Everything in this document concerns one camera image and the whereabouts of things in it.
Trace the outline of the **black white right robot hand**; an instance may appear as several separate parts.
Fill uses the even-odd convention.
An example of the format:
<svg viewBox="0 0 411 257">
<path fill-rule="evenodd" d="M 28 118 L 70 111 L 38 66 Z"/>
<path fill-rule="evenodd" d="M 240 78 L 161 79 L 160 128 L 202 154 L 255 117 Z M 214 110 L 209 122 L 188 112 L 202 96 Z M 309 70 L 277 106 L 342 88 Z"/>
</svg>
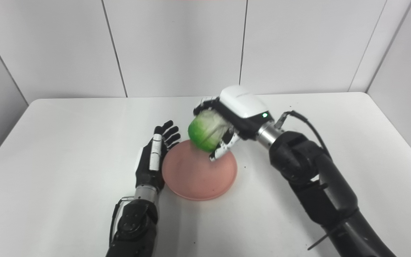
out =
<svg viewBox="0 0 411 257">
<path fill-rule="evenodd" d="M 214 162 L 227 154 L 239 140 L 259 141 L 261 134 L 274 123 L 267 106 L 242 86 L 228 86 L 218 96 L 206 97 L 193 109 L 194 117 L 211 111 L 219 124 L 207 121 L 199 127 L 207 130 L 207 139 L 214 143 L 209 159 Z"/>
</svg>

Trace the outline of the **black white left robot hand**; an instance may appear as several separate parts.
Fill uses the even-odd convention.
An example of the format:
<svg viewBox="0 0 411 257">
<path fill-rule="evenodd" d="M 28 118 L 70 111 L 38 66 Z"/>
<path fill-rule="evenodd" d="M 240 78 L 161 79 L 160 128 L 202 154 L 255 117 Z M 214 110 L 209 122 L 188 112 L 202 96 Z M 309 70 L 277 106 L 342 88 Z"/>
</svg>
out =
<svg viewBox="0 0 411 257">
<path fill-rule="evenodd" d="M 162 176 L 163 161 L 168 151 L 178 145 L 180 138 L 179 128 L 172 120 L 155 127 L 152 138 L 142 148 L 135 172 L 136 188 L 150 186 L 160 193 L 165 185 Z"/>
</svg>

